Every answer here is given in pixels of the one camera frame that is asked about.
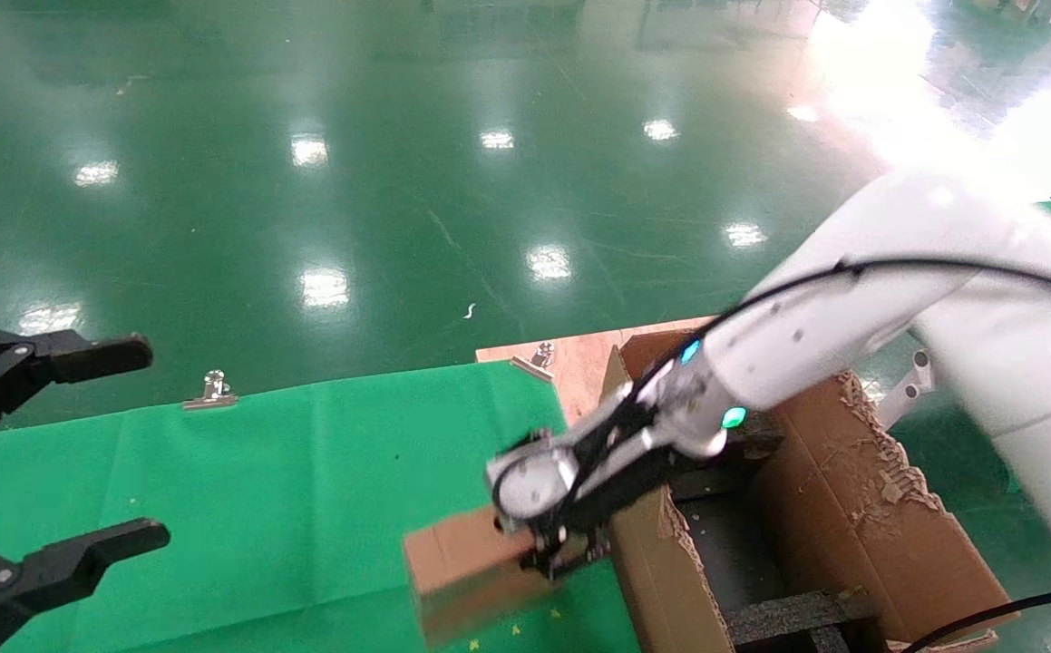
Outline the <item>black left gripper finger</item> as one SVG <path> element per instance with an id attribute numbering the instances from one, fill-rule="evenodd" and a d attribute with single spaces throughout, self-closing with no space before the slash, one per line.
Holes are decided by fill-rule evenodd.
<path id="1" fill-rule="evenodd" d="M 40 613 L 90 598 L 116 563 L 163 549 L 163 523 L 136 518 L 53 542 L 20 562 L 0 555 L 0 648 Z"/>
<path id="2" fill-rule="evenodd" d="M 34 336 L 0 330 L 0 421 L 49 384 L 78 384 L 151 367 L 151 343 L 130 334 L 89 340 L 66 329 Z"/>

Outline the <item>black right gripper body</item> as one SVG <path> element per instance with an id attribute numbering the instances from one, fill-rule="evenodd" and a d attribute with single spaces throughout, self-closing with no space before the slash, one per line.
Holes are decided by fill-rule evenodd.
<path id="1" fill-rule="evenodd" d="M 539 536 L 557 540 L 560 533 L 588 534 L 607 524 L 615 513 L 628 508 L 646 493 L 665 486 L 674 476 L 698 470 L 698 460 L 673 449 L 655 449 L 626 464 L 592 489 L 584 484 L 578 499 L 557 515 L 539 518 Z"/>

